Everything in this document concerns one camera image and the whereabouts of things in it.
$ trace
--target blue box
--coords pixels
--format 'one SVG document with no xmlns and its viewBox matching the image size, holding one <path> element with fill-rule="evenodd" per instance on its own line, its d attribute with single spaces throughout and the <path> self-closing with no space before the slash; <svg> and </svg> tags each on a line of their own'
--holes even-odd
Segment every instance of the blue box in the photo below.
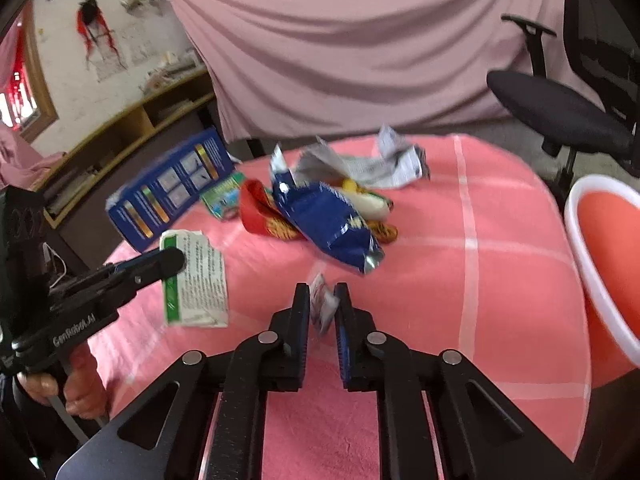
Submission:
<svg viewBox="0 0 640 480">
<path fill-rule="evenodd" d="M 106 202 L 122 237 L 143 252 L 198 201 L 200 193 L 234 171 L 215 128 L 190 137 L 122 186 Z"/>
</svg>

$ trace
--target metal bolt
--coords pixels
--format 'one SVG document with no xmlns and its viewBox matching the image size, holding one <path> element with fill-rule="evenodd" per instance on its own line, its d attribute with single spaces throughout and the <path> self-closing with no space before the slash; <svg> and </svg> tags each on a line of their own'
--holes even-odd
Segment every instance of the metal bolt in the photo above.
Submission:
<svg viewBox="0 0 640 480">
<path fill-rule="evenodd" d="M 442 353 L 442 360 L 448 365 L 459 365 L 462 362 L 462 355 L 456 350 L 445 350 Z"/>
<path fill-rule="evenodd" d="M 196 365 L 202 361 L 202 354 L 197 350 L 189 350 L 182 354 L 182 362 L 186 365 Z"/>
<path fill-rule="evenodd" d="M 265 330 L 264 332 L 260 332 L 258 334 L 258 341 L 265 345 L 275 343 L 277 340 L 278 334 L 276 334 L 273 330 Z"/>
<path fill-rule="evenodd" d="M 372 345 L 382 345 L 386 342 L 386 335 L 382 332 L 370 332 L 367 334 L 367 341 Z"/>
</svg>

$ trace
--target wooden shelf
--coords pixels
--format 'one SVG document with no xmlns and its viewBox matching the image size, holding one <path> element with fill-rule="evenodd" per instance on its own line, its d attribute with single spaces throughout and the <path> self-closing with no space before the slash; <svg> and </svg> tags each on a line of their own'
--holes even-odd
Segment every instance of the wooden shelf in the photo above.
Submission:
<svg viewBox="0 0 640 480">
<path fill-rule="evenodd" d="M 105 122 L 31 187 L 46 192 L 51 186 L 53 195 L 53 186 L 70 172 L 81 174 L 91 168 L 97 170 L 57 215 L 45 211 L 49 224 L 58 228 L 87 194 L 128 156 L 168 126 L 215 98 L 209 74 L 202 68 L 148 95 Z M 163 110 L 169 111 L 167 117 L 162 117 Z"/>
</svg>

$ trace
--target blue snack bag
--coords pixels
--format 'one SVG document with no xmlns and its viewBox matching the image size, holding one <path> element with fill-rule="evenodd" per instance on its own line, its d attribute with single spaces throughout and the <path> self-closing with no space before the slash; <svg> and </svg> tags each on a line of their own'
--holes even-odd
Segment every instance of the blue snack bag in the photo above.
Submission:
<svg viewBox="0 0 640 480">
<path fill-rule="evenodd" d="M 284 218 L 323 253 L 367 274 L 385 253 L 345 197 L 322 182 L 297 186 L 277 146 L 271 157 L 273 200 Z"/>
</svg>

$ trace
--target mesh chair back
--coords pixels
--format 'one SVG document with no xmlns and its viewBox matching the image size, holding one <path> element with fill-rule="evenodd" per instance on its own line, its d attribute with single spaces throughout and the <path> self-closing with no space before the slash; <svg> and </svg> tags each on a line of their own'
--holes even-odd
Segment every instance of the mesh chair back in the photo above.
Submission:
<svg viewBox="0 0 640 480">
<path fill-rule="evenodd" d="M 636 122 L 640 48 L 609 0 L 564 0 L 564 48 L 572 70 L 629 129 Z"/>
</svg>

